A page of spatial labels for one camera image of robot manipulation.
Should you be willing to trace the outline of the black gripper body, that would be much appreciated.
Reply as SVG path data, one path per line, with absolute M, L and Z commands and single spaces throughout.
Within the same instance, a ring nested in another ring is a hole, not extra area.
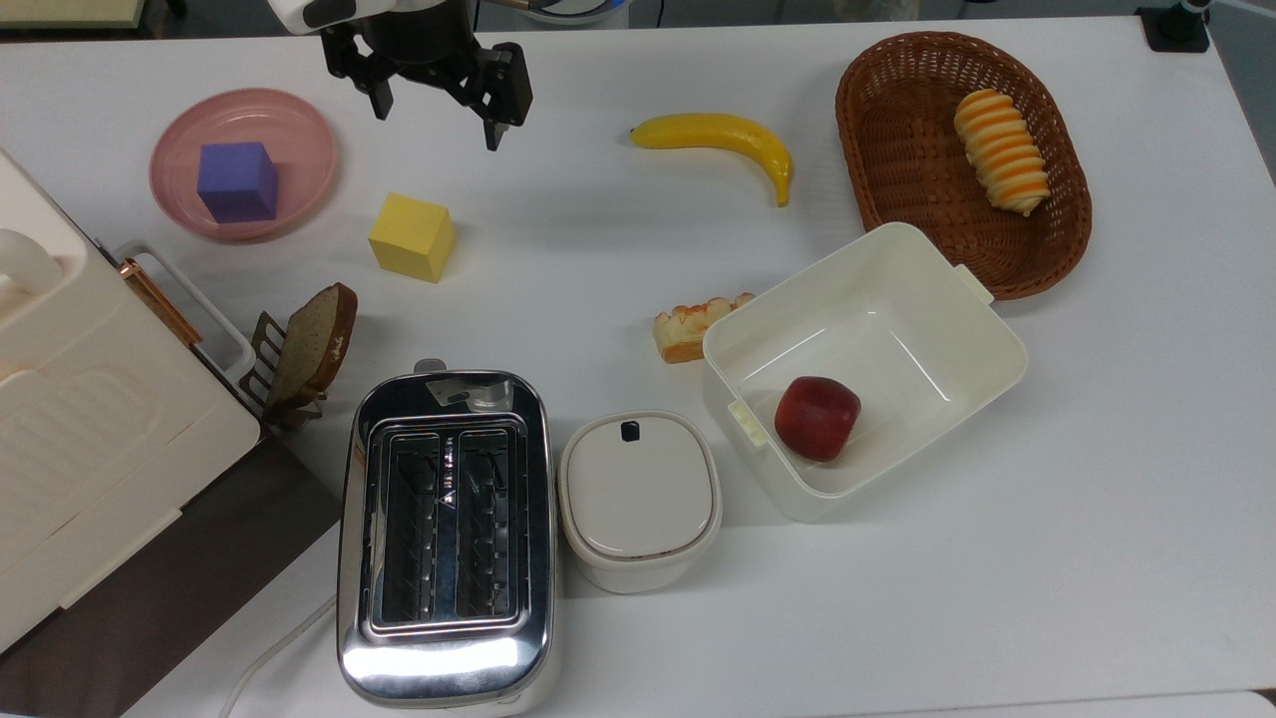
M 347 57 L 388 57 L 396 77 L 447 91 L 461 105 L 482 105 L 484 55 L 464 1 L 399 8 L 397 1 L 323 1 L 320 38 L 333 77 Z

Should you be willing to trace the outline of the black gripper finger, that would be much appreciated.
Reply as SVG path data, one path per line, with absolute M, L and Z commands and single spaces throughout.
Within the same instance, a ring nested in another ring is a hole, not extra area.
M 361 94 L 369 97 L 375 119 L 387 120 L 396 105 L 389 79 L 397 74 L 396 61 L 388 57 L 347 57 L 345 74 Z
M 484 142 L 496 152 L 509 128 L 522 128 L 533 101 L 524 54 L 519 45 L 495 45 L 481 69 Z

